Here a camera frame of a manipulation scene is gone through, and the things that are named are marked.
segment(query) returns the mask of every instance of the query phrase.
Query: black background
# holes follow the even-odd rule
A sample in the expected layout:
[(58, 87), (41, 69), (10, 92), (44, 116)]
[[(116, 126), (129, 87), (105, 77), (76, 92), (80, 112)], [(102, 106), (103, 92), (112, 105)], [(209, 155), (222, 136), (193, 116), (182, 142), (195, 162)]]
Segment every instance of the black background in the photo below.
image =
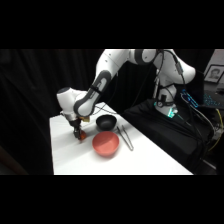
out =
[[(174, 49), (187, 64), (204, 72), (214, 49)], [(53, 174), (49, 118), (59, 115), (58, 90), (88, 90), (104, 49), (1, 49), (0, 145), (29, 174)], [(151, 98), (156, 68), (126, 63), (110, 106), (121, 113), (130, 108), (148, 76), (137, 104)], [(116, 78), (101, 101), (114, 92)]]

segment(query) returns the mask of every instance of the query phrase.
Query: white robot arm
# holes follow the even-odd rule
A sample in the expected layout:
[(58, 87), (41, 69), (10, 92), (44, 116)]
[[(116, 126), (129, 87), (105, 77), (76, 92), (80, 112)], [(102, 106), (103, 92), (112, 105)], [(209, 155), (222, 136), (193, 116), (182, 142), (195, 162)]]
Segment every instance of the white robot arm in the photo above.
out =
[[(173, 84), (183, 84), (183, 80), (177, 71), (176, 63), (172, 56), (172, 54), (175, 55), (175, 52), (172, 49), (166, 49), (172, 54), (167, 51), (164, 53), (164, 50), (165, 49), (106, 49), (97, 63), (96, 77), (88, 92), (77, 91), (71, 88), (60, 90), (57, 94), (57, 98), (63, 109), (64, 116), (69, 121), (70, 125), (75, 128), (75, 136), (80, 138), (80, 119), (93, 114), (95, 105), (99, 101), (101, 95), (119, 69), (127, 61), (137, 65), (147, 65), (150, 62), (154, 62), (157, 69), (161, 69), (159, 74), (160, 85), (163, 87), (168, 86), (167, 88), (170, 92), (167, 91), (167, 88), (160, 90), (155, 108), (160, 113), (173, 117), (177, 113), (176, 105), (173, 103), (173, 98), (176, 95), (176, 89)], [(179, 58), (178, 60), (183, 68), (185, 82), (189, 83), (195, 76), (195, 69), (188, 66)]]

